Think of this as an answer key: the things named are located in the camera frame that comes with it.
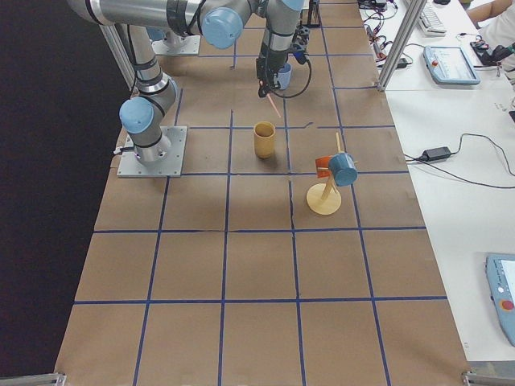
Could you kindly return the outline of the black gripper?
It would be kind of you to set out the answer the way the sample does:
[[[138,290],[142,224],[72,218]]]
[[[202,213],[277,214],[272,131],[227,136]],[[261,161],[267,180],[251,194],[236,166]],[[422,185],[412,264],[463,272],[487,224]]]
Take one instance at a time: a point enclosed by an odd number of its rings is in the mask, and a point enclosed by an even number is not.
[[[306,87],[311,82],[311,61],[307,54],[310,30],[298,25],[292,35],[280,35],[273,31],[270,24],[266,25],[262,46],[256,59],[256,71],[259,83],[258,95],[266,97],[276,94],[281,88],[278,81],[278,71],[288,63],[289,54],[292,54],[298,64],[306,64],[309,68]]]

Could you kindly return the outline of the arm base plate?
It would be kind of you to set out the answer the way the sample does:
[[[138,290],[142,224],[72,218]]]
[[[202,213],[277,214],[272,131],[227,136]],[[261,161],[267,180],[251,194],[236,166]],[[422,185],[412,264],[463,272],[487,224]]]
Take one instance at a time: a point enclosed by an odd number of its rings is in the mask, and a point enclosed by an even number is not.
[[[180,37],[174,34],[166,34],[163,39],[151,43],[157,56],[197,56],[200,50],[198,35]]]
[[[117,176],[121,178],[178,178],[182,174],[187,126],[162,126],[160,141],[148,148],[136,146],[129,134],[121,152]]]

